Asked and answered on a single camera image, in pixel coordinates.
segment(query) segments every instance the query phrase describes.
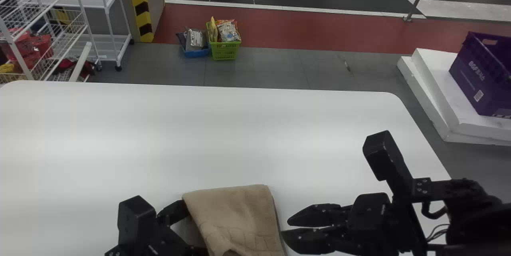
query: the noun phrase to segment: purple plastic crate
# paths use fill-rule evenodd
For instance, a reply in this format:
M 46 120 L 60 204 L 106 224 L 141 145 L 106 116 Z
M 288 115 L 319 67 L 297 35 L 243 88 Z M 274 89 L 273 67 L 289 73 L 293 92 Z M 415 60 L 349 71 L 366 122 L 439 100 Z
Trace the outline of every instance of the purple plastic crate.
M 480 115 L 511 118 L 511 38 L 469 32 L 449 72 Z

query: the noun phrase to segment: yellow item on shelf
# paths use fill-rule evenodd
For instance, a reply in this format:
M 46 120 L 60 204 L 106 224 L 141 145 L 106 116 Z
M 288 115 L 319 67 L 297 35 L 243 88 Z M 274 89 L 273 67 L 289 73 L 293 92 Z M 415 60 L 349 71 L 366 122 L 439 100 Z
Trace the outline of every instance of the yellow item on shelf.
M 0 65 L 0 73 L 13 73 L 14 72 L 14 64 L 6 63 Z
M 211 26 L 209 28 L 210 41 L 217 42 L 218 41 L 218 28 L 216 25 L 215 18 L 211 16 Z

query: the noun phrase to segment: snack package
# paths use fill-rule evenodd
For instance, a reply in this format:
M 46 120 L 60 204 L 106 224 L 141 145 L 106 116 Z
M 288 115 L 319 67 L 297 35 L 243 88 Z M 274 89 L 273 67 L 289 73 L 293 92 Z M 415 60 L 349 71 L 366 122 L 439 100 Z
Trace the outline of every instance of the snack package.
M 236 20 L 219 20 L 217 21 L 218 34 L 222 42 L 238 42 L 241 41 L 238 34 L 238 23 Z
M 9 29 L 9 32 L 14 34 L 18 30 L 21 30 L 21 28 L 11 28 Z M 22 56 L 27 56 L 34 51 L 30 32 L 24 32 L 20 34 L 15 43 Z M 5 56 L 7 56 L 7 58 L 9 58 L 11 61 L 16 61 L 16 56 L 14 55 L 14 52 L 11 50 L 11 47 L 8 43 L 2 42 L 0 47 L 2 47 L 2 51 L 4 52 Z
M 6 63 L 0 65 L 0 73 L 14 73 L 14 64 Z
M 218 42 L 218 28 L 213 16 L 211 16 L 209 33 L 211 42 Z
M 35 36 L 32 37 L 32 44 L 39 50 L 43 58 L 50 58 L 53 56 L 51 36 L 49 34 L 35 34 Z
M 196 28 L 186 29 L 186 51 L 193 52 L 195 50 L 202 50 L 206 43 L 206 31 Z

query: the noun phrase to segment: red box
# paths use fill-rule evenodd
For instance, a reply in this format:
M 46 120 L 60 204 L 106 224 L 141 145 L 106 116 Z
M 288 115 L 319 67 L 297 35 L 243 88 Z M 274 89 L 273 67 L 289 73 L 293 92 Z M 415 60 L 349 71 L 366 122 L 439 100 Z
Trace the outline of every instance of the red box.
M 33 36 L 32 45 L 39 50 L 39 53 L 43 58 L 50 58 L 53 56 L 53 49 L 51 48 L 51 36 L 49 34 Z
M 32 52 L 31 54 L 24 56 L 23 60 L 29 69 L 34 68 L 39 59 L 41 58 L 41 54 L 39 52 Z M 21 65 L 17 61 L 13 61 L 14 67 L 18 71 L 22 71 Z
M 20 28 L 11 28 L 9 29 L 9 32 L 14 33 L 18 30 L 20 30 Z M 24 32 L 21 34 L 16 40 L 15 44 L 22 56 L 26 56 L 34 52 L 32 38 L 30 37 L 29 32 Z M 5 56 L 7 56 L 7 58 L 9 58 L 11 61 L 16 61 L 16 56 L 12 52 L 12 49 L 8 43 L 1 43 L 0 46 L 2 47 L 2 51 L 4 52 Z

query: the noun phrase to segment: white foam board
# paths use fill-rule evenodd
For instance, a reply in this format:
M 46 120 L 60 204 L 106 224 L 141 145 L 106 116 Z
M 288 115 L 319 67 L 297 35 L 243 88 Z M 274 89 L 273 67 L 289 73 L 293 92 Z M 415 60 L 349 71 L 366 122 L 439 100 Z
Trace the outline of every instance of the white foam board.
M 420 106 L 422 106 L 428 118 L 433 123 L 433 126 L 438 131 L 438 134 L 444 141 L 451 143 L 511 146 L 511 141 L 463 135 L 451 131 L 426 83 L 420 77 L 412 58 L 409 56 L 402 56 L 398 61 L 398 69 L 401 74 L 403 74 L 403 77 L 420 103 Z
M 449 69 L 457 55 L 422 48 L 412 55 L 447 126 L 458 134 L 511 141 L 511 119 L 479 115 L 452 78 Z

